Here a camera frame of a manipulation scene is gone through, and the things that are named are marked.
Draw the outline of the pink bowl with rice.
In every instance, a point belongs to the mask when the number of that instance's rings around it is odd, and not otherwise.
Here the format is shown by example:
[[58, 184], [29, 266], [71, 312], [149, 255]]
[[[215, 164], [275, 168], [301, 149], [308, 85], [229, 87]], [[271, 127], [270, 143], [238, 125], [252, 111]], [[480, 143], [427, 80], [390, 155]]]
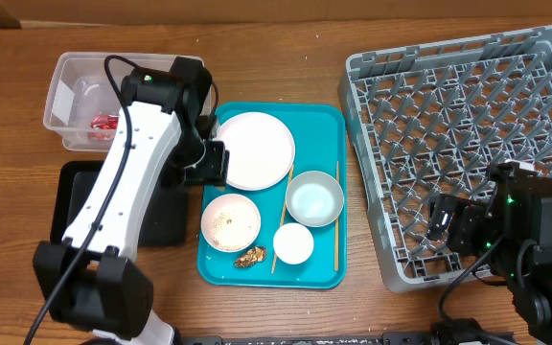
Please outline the pink bowl with rice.
[[251, 245], [261, 231], [256, 204], [239, 194], [220, 195], [201, 215], [200, 230], [208, 244], [224, 253], [239, 252]]

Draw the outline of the brown food scrap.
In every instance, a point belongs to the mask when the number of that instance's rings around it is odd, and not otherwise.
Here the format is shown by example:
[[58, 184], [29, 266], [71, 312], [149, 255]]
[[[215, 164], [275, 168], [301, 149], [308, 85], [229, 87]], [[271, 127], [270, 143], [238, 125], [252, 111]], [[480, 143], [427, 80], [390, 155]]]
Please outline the brown food scrap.
[[254, 246], [241, 254], [234, 262], [234, 267], [249, 268], [261, 263], [267, 256], [267, 249], [264, 246]]

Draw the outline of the red foil snack wrapper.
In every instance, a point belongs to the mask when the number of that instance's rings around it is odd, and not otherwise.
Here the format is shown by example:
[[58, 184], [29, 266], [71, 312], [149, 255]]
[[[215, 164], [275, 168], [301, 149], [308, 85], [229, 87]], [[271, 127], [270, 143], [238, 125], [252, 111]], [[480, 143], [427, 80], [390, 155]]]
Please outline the red foil snack wrapper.
[[90, 127], [95, 129], [95, 132], [89, 132], [88, 138], [98, 141], [111, 141], [115, 136], [115, 131], [118, 126], [117, 115], [97, 115], [90, 123]]

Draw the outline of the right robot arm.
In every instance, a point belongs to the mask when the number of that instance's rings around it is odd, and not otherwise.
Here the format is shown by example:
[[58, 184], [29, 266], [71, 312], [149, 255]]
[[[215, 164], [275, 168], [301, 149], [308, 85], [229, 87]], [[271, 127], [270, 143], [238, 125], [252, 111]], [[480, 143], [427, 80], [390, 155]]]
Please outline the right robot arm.
[[428, 202], [428, 238], [476, 259], [445, 293], [488, 265], [528, 333], [552, 344], [552, 178], [513, 160], [490, 165], [486, 175], [494, 183], [487, 201], [439, 194]]

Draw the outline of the grey-green bowl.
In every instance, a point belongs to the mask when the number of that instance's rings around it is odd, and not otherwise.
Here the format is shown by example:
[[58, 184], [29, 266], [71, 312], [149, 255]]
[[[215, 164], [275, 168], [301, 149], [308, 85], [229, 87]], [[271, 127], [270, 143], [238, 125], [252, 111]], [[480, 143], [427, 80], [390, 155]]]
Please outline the grey-green bowl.
[[335, 222], [343, 211], [344, 201], [338, 181], [321, 171], [302, 172], [287, 187], [287, 211], [307, 227], [318, 228]]

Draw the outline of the small white cup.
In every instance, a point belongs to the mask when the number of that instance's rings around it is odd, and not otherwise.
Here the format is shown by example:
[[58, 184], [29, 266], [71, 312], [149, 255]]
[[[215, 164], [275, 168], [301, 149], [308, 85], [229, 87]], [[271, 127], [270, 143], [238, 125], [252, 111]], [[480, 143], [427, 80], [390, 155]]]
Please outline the small white cup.
[[299, 223], [281, 226], [273, 238], [276, 257], [288, 265], [304, 263], [312, 254], [314, 239], [311, 231]]

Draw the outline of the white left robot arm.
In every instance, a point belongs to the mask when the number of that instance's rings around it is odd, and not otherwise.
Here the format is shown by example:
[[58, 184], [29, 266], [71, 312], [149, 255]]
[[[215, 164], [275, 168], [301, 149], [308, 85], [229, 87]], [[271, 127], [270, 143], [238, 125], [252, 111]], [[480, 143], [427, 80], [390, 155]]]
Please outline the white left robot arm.
[[152, 308], [153, 284], [136, 265], [145, 213], [162, 171], [173, 185], [226, 183], [229, 152], [200, 113], [213, 79], [201, 62], [167, 72], [136, 66], [112, 84], [118, 131], [81, 210], [61, 241], [42, 241], [34, 272], [44, 316], [113, 344], [175, 344], [176, 330]]

